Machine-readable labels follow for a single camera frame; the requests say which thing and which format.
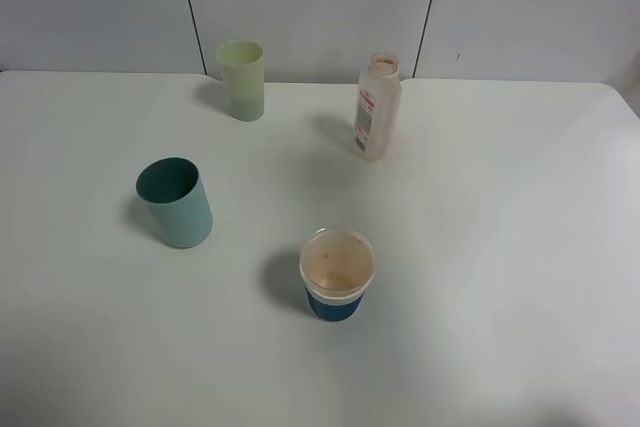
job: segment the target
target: bottle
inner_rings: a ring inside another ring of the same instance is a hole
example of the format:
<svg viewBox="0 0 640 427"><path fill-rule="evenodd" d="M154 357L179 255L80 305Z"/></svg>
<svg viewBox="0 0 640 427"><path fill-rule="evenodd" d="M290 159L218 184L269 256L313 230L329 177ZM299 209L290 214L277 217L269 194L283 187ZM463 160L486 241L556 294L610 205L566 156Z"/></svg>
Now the bottle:
<svg viewBox="0 0 640 427"><path fill-rule="evenodd" d="M396 122L402 86L398 58L375 53L360 74L354 124L356 145L367 160L384 157Z"/></svg>

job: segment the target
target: white wall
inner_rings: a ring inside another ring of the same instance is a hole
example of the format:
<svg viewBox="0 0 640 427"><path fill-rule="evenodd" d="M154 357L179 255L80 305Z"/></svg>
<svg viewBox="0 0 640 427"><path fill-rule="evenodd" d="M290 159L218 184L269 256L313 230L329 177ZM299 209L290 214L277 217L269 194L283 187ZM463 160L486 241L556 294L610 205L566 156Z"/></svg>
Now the white wall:
<svg viewBox="0 0 640 427"><path fill-rule="evenodd" d="M266 77L357 82L371 53L390 50L410 77L428 0L192 0L210 75L228 40L265 46Z"/></svg>
<svg viewBox="0 0 640 427"><path fill-rule="evenodd" d="M0 0L0 70L203 71L187 0Z"/></svg>
<svg viewBox="0 0 640 427"><path fill-rule="evenodd" d="M640 79L639 54L640 0L434 0L417 76L607 81L624 91L623 79Z"/></svg>

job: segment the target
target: cup rim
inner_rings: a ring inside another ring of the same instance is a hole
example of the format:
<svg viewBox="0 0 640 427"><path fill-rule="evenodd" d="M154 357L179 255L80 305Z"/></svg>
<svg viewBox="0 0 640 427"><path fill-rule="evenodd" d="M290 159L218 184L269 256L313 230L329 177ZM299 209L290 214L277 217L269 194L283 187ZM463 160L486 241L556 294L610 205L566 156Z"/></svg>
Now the cup rim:
<svg viewBox="0 0 640 427"><path fill-rule="evenodd" d="M140 183L140 179L142 178L142 176L147 172L147 170L149 170L151 167L153 167L156 164L159 164L161 162L166 162L167 160L181 160L184 162L187 162L188 164L190 164L191 167L193 167L193 169L196 172L196 181L194 182L193 186L191 187L191 189L189 190L189 192L187 192L186 194L184 194L182 197L180 197L179 199L176 200L172 200L171 202L152 202L150 200L147 200L145 197L142 196L142 194L140 193L140 188L138 187L139 183ZM146 202L147 204L150 205L173 205L176 204L178 202L181 202L182 200L186 199L187 197L189 197L191 194L193 194L193 191L196 189L198 182L200 182L200 170L198 170L198 166L196 164L194 164L193 162L191 162L189 159L185 159L184 157L165 157L163 159L158 159L155 162L151 162L149 165L147 165L144 169L142 169L142 172L140 172L140 174L138 174L138 178L136 180L136 194L138 195L138 197L143 200L144 202Z"/></svg>
<svg viewBox="0 0 640 427"><path fill-rule="evenodd" d="M318 290L314 289L314 286L322 289L323 287L321 285L318 285L317 283L315 283L313 280L311 280L309 277L306 276L306 274L304 273L304 270L302 269L302 254L304 253L304 251L307 249L307 247L309 245L311 245L311 243L313 241L315 241L318 237L321 237L322 235L326 235L330 232L337 232L337 233L345 233L345 234L349 234L352 235L353 237L355 237L356 239L362 241L362 243L369 249L369 252L371 252L371 275L369 275L369 278L367 279L367 281L361 286L359 287L357 290L355 291L345 291L345 295L338 295L338 296L326 296L324 294L322 294L321 292L319 292ZM364 235L362 235L361 233L352 230L352 229L327 229L327 228L322 228L320 230L318 230L317 232L315 232L313 235L311 235L303 244L302 244L302 248L300 249L300 259L298 261L298 266L300 269L300 275L302 276L302 280L304 281L305 285L313 290L314 295L321 297L323 299L326 299L327 301L331 301L331 302L335 302L335 301L344 301L347 299L356 299L358 297L360 297L365 290L367 290L367 287L369 287L369 284L371 284L371 281L373 280L373 277L376 273L376 258L375 258L375 253L373 251L373 247L371 247L371 244L369 243L369 241L366 239L366 237Z"/></svg>
<svg viewBox="0 0 640 427"><path fill-rule="evenodd" d="M257 46L260 49L260 56L253 62L247 62L245 64L229 64L227 62L222 62L220 60L220 52L222 51L222 49L228 48L233 45L239 45L239 44L250 44L253 46ZM264 47L262 47L262 45L259 44L258 42L254 42L252 40L230 40L229 42L225 42L224 44L222 44L220 47L216 49L216 61L220 65L224 65L225 67L247 67L249 65L254 65L257 62L260 62L263 57L264 57Z"/></svg>

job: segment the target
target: light green cup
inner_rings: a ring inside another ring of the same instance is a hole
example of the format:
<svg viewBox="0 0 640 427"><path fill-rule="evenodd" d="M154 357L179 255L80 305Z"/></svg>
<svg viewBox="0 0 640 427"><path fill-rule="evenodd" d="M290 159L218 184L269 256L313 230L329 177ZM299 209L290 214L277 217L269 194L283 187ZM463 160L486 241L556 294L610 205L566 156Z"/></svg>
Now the light green cup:
<svg viewBox="0 0 640 427"><path fill-rule="evenodd" d="M251 122L264 114L264 52L255 42L234 40L220 46L216 59L229 93L233 116Z"/></svg>

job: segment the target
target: table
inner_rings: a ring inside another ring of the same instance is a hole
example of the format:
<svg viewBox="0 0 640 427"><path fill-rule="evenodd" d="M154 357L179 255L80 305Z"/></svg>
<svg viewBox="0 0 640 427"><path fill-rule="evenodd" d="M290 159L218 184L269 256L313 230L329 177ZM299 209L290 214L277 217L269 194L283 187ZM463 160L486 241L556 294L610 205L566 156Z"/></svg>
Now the table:
<svg viewBox="0 0 640 427"><path fill-rule="evenodd" d="M204 76L0 74L2 423L637 425L638 119L599 84L403 89L368 163L353 85L268 84L245 124ZM213 211L190 250L135 198L166 156ZM332 226L378 261L337 324L297 274Z"/></svg>

